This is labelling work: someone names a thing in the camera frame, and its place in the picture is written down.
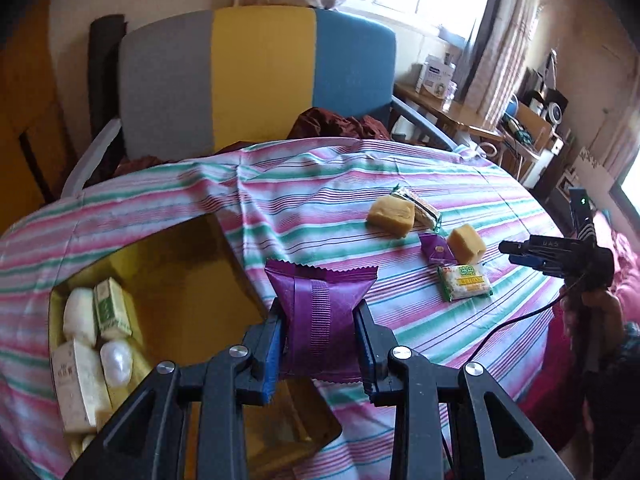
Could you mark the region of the person's right hand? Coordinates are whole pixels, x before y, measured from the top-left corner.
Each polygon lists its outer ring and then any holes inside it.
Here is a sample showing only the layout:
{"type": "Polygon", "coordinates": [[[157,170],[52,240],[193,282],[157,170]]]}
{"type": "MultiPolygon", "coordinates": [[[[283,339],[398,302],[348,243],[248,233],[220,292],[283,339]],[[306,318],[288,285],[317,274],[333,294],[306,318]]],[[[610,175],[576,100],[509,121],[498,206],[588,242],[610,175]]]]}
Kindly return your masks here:
{"type": "Polygon", "coordinates": [[[562,289],[564,330],[570,338],[578,370],[597,372],[604,356],[615,351],[626,337],[623,310],[607,288],[581,292],[578,284],[562,289]]]}

